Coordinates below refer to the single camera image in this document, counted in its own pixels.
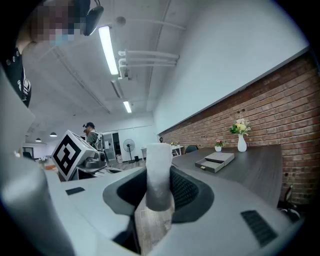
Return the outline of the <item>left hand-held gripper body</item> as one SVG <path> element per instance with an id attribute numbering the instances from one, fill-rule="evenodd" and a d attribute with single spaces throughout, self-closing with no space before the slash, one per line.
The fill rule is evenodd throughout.
<path id="1" fill-rule="evenodd" d="M 65 181 L 78 180 L 78 171 L 94 174 L 107 166 L 104 152 L 96 150 L 70 130 L 64 133 L 51 159 Z"/>

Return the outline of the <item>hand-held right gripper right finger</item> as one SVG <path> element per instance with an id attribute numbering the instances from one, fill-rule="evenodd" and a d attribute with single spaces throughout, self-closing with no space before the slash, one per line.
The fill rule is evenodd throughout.
<path id="1" fill-rule="evenodd" d="M 198 191 L 174 212 L 169 232 L 149 256 L 279 256 L 303 225 L 237 182 L 171 171 Z"/>

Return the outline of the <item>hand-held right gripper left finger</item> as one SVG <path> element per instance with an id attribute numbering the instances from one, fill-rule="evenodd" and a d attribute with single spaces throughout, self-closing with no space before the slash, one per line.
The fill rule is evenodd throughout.
<path id="1" fill-rule="evenodd" d="M 83 188 L 69 199 L 85 219 L 113 241 L 135 232 L 134 214 L 147 190 L 147 169 L 136 167 L 101 177 L 61 183 L 65 190 Z"/>

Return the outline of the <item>beige shoe box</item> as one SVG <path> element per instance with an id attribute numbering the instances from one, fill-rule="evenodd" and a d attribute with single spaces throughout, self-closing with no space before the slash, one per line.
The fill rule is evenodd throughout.
<path id="1" fill-rule="evenodd" d="M 235 158 L 234 153 L 214 152 L 195 162 L 195 166 L 204 171 L 217 173 Z"/>

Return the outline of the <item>black standing fan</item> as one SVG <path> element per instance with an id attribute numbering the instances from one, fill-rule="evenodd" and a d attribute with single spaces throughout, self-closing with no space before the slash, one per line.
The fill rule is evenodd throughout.
<path id="1" fill-rule="evenodd" d="M 123 149 L 129 153 L 130 156 L 130 160 L 128 161 L 128 163 L 132 164 L 135 162 L 135 160 L 132 158 L 132 150 L 135 149 L 135 143 L 132 139 L 126 139 L 123 142 Z"/>

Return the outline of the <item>black office chair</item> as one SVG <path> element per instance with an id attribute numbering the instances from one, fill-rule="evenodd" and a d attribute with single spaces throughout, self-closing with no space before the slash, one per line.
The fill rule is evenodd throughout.
<path id="1" fill-rule="evenodd" d="M 298 207 L 292 203 L 293 185 L 291 184 L 284 194 L 283 200 L 277 204 L 277 209 L 285 214 L 293 223 L 301 219 Z"/>

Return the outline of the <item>white vase with flowers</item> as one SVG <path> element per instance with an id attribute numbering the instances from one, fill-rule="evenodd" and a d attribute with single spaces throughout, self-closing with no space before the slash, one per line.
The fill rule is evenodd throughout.
<path id="1" fill-rule="evenodd" d="M 237 119 L 236 122 L 229 129 L 231 134 L 238 135 L 237 149 L 239 152 L 243 153 L 247 150 L 247 144 L 244 139 L 244 135 L 248 135 L 251 130 L 249 126 L 249 121 L 244 118 Z"/>

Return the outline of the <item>person's black shirt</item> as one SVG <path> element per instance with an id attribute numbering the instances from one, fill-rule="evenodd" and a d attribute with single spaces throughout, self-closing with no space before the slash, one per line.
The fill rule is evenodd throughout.
<path id="1" fill-rule="evenodd" d="M 18 97 L 28 108 L 32 95 L 32 87 L 30 81 L 26 78 L 23 59 L 19 49 L 16 47 L 9 53 L 0 55 L 0 63 Z"/>

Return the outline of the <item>white ceiling pipes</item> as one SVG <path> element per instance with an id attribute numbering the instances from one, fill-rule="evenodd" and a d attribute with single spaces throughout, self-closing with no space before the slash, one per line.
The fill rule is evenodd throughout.
<path id="1" fill-rule="evenodd" d="M 180 58 L 178 54 L 148 51 L 128 50 L 118 51 L 119 76 L 123 77 L 129 68 L 175 67 Z"/>

